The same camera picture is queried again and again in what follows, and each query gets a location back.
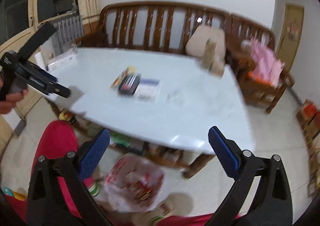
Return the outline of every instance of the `marble tabletop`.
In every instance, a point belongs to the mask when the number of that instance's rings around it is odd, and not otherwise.
[[[142,78],[158,79],[154,102],[120,96],[110,85],[128,66]],[[255,149],[250,122],[229,65],[220,79],[191,57],[158,52],[79,48],[76,62],[52,75],[72,95],[47,98],[103,127],[154,144],[214,154],[208,130],[217,126],[241,149]]]

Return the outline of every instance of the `person's hand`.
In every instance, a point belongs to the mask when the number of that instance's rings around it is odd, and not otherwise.
[[[0,88],[3,86],[3,80],[0,75]],[[28,90],[25,89],[22,92],[8,94],[6,101],[0,101],[0,114],[8,114],[12,108],[16,106],[18,101],[21,101],[25,95],[28,94]]]

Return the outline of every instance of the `red pants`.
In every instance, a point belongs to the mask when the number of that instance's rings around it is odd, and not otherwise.
[[[65,156],[69,151],[77,151],[78,147],[79,146],[76,136],[70,125],[65,121],[53,121],[46,128],[40,139],[36,155],[33,160],[32,171],[39,156],[44,155],[49,159],[56,159]],[[64,179],[62,177],[59,177],[58,181],[70,212],[73,215],[81,218],[75,204],[72,201],[71,195],[67,189]],[[91,186],[92,183],[92,178],[86,179],[84,181],[84,184],[87,187]],[[19,201],[10,196],[6,197],[12,208],[24,221],[26,221],[27,201]],[[211,216],[211,214],[191,218],[171,216],[162,221],[159,221],[157,226],[203,226]]]
[[[71,126],[61,120],[56,120],[51,122],[48,127],[45,129],[38,148],[33,159],[32,170],[39,158],[39,156],[46,156],[48,159],[56,159],[65,156],[69,151],[77,151],[79,148],[77,138],[73,132]],[[68,205],[70,212],[80,217],[78,210],[76,209],[75,204],[71,198],[71,195],[68,191],[67,185],[62,177],[58,177],[61,191],[65,198],[65,201]],[[90,187],[93,184],[93,179],[89,178],[84,180],[84,184],[87,187]],[[27,201],[19,201],[13,197],[6,196],[9,202],[11,203],[14,210],[19,214],[19,216],[25,221],[26,220],[26,210],[27,210]]]

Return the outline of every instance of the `metal screw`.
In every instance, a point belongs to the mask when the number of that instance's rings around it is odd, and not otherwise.
[[[39,156],[38,161],[43,162],[45,160],[45,156]]]
[[[273,159],[276,160],[277,162],[279,162],[281,160],[281,157],[278,155],[274,155]]]
[[[252,153],[249,150],[244,150],[242,153],[245,157],[250,157],[252,155]]]
[[[70,151],[67,153],[67,157],[72,158],[76,155],[76,153],[74,151]]]

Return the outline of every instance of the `beige cushion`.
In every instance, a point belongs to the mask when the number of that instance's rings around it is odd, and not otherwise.
[[[217,44],[214,54],[214,60],[224,63],[224,57],[226,55],[225,34],[222,29],[215,27],[199,26],[187,42],[187,55],[194,57],[203,57],[205,43],[208,39],[210,39],[211,42]]]
[[[251,41],[250,40],[243,40],[241,43],[241,49],[244,52],[248,52],[251,55],[251,53],[252,53]]]

